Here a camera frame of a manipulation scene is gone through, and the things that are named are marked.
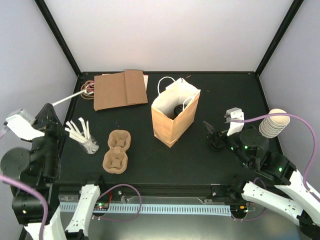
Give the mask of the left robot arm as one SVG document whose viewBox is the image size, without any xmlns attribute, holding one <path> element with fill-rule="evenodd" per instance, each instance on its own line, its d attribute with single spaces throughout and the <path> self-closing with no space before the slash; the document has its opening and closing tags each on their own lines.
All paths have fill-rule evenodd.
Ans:
<svg viewBox="0 0 320 240">
<path fill-rule="evenodd" d="M 102 177 L 85 181 L 73 217 L 63 227 L 60 187 L 55 182 L 60 176 L 59 146 L 65 130 L 54 106 L 46 103 L 36 117 L 17 110 L 6 118 L 4 127 L 31 143 L 30 149 L 10 149 L 0 161 L 0 179 L 10 185 L 18 223 L 34 240 L 87 240 L 95 204 L 108 188 Z"/>
</svg>

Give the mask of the yellow paper takeout bag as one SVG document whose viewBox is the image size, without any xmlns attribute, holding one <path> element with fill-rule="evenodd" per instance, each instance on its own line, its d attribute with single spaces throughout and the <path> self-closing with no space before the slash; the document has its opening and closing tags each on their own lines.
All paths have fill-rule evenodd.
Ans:
<svg viewBox="0 0 320 240">
<path fill-rule="evenodd" d="M 154 136 L 171 148 L 194 122 L 200 94 L 201 90 L 184 78 L 161 78 L 151 104 Z"/>
</svg>

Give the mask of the white straw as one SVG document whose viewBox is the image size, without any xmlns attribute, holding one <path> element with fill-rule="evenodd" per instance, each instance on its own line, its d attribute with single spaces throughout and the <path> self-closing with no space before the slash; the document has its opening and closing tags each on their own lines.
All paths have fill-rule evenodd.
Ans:
<svg viewBox="0 0 320 240">
<path fill-rule="evenodd" d="M 81 94 L 83 94 L 83 93 L 87 93 L 87 90 L 84 89 L 84 90 L 78 91 L 78 92 L 76 92 L 76 93 L 74 93 L 74 94 L 72 94 L 72 95 L 69 95 L 69 96 L 61 99 L 61 100 L 58 100 L 58 101 L 56 101 L 56 102 L 54 102 L 54 103 L 51 103 L 51 105 L 54 107 L 54 106 L 59 105 L 59 104 L 65 102 L 65 101 L 67 101 L 67 100 L 69 100 L 69 99 L 72 99 L 72 98 L 74 98 L 74 97 L 76 97 L 76 96 L 79 96 L 79 95 L 81 95 Z"/>
</svg>

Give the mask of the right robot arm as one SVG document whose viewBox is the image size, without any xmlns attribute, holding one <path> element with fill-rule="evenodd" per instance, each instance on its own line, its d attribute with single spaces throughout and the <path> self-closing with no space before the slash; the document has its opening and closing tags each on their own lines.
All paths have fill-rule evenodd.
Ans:
<svg viewBox="0 0 320 240">
<path fill-rule="evenodd" d="M 234 177 L 227 189 L 230 200 L 259 204 L 292 221 L 310 239 L 320 238 L 319 193 L 306 189 L 303 176 L 286 156 L 269 150 L 268 138 L 254 126 L 228 135 L 227 130 L 218 131 L 206 121 L 203 125 L 208 143 L 214 150 L 230 150 L 242 167 L 254 171 L 287 195 L 280 196 L 250 180 Z"/>
</svg>

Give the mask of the cardboard cup carrier stack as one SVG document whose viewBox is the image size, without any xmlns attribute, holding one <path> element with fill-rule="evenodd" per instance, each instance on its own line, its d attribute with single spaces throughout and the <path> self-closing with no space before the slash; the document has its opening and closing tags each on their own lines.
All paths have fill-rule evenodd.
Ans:
<svg viewBox="0 0 320 240">
<path fill-rule="evenodd" d="M 102 167 L 107 173 L 122 174 L 128 166 L 126 151 L 131 145 L 131 135 L 126 130 L 116 129 L 109 134 L 109 150 L 105 153 Z"/>
</svg>

